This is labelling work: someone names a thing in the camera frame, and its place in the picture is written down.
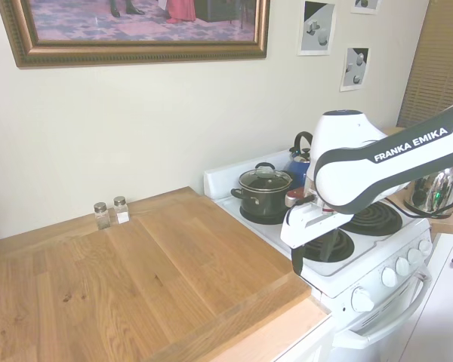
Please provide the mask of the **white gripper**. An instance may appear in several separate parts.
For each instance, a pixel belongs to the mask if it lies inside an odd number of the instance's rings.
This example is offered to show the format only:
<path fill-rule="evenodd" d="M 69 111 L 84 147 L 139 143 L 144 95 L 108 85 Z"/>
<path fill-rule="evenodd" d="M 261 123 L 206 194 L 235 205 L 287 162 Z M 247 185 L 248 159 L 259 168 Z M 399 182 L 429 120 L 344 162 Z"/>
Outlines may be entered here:
<path fill-rule="evenodd" d="M 330 232 L 331 238 L 323 245 L 323 261 L 329 258 L 337 243 L 338 227 L 348 222 L 348 215 L 325 212 L 313 202 L 293 206 L 285 215 L 280 233 L 281 240 L 291 249 L 303 246 Z"/>

